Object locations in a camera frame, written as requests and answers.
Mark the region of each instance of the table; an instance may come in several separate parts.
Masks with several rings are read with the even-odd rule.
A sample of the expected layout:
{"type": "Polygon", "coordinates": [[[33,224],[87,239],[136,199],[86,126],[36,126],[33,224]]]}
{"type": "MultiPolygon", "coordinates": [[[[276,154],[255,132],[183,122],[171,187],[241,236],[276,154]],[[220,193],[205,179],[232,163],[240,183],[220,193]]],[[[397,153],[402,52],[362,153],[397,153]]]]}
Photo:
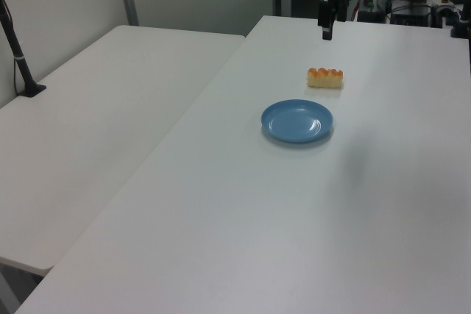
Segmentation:
{"type": "Polygon", "coordinates": [[[467,41],[321,31],[263,17],[18,314],[468,313],[467,41]],[[344,87],[308,88],[311,66],[344,87]],[[284,99],[325,105],[331,136],[265,136],[284,99]]]}
{"type": "Polygon", "coordinates": [[[241,44],[120,26],[0,110],[0,263],[45,275],[241,44]]]}

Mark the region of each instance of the cable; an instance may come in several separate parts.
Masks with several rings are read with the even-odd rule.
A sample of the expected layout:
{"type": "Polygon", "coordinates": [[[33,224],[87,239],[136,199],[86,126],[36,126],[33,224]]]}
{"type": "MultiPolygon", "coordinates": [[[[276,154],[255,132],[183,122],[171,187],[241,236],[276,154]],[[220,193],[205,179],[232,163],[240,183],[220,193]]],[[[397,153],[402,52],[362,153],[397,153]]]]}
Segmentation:
{"type": "Polygon", "coordinates": [[[391,10],[391,13],[394,13],[396,11],[401,11],[401,10],[406,10],[406,9],[414,9],[415,7],[428,7],[431,9],[432,7],[430,5],[403,5],[401,7],[395,7],[394,9],[391,10]]]}
{"type": "MultiPolygon", "coordinates": [[[[7,9],[8,17],[10,18],[10,23],[12,24],[13,28],[13,17],[12,13],[10,12],[10,9],[8,8],[8,4],[5,0],[1,0],[3,5],[5,6],[5,9],[7,9]]],[[[16,87],[16,60],[13,58],[13,88],[15,89],[15,95],[18,96],[18,89],[16,87]]]]}
{"type": "Polygon", "coordinates": [[[16,88],[16,60],[13,58],[13,87],[15,88],[15,95],[18,95],[18,89],[16,88]]]}

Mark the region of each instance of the blue plate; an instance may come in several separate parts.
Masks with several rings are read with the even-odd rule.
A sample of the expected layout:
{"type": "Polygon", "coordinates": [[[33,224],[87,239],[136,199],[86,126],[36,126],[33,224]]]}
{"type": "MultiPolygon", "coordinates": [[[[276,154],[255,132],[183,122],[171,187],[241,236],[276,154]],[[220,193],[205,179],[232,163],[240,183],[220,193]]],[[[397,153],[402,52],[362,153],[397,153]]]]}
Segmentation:
{"type": "Polygon", "coordinates": [[[275,139],[307,143],[326,136],[332,127],[332,113],[319,103],[290,99],[272,104],[262,114],[262,127],[275,139]]]}

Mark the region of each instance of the floor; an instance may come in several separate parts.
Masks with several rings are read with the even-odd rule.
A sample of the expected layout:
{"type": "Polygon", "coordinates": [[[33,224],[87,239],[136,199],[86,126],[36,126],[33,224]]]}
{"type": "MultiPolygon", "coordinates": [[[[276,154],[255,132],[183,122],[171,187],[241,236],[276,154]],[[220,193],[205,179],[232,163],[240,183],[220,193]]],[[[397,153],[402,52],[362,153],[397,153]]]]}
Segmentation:
{"type": "Polygon", "coordinates": [[[0,314],[13,314],[43,277],[0,265],[0,314]]]}

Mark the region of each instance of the black stand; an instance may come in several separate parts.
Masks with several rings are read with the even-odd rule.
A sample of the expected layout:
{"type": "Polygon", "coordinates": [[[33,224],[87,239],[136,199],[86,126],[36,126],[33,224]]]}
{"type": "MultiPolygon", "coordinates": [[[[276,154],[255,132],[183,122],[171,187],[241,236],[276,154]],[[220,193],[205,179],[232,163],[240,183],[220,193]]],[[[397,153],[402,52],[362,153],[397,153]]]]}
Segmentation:
{"type": "Polygon", "coordinates": [[[464,0],[461,16],[451,29],[451,37],[468,38],[470,30],[471,0],[464,0]]]}
{"type": "Polygon", "coordinates": [[[29,72],[26,59],[24,59],[23,51],[21,50],[20,43],[16,37],[15,31],[13,30],[13,24],[8,14],[7,6],[5,0],[0,0],[0,22],[7,36],[8,43],[13,52],[16,63],[20,69],[21,75],[24,80],[24,91],[20,92],[18,95],[26,97],[34,97],[39,92],[46,89],[46,86],[37,84],[29,72]]]}

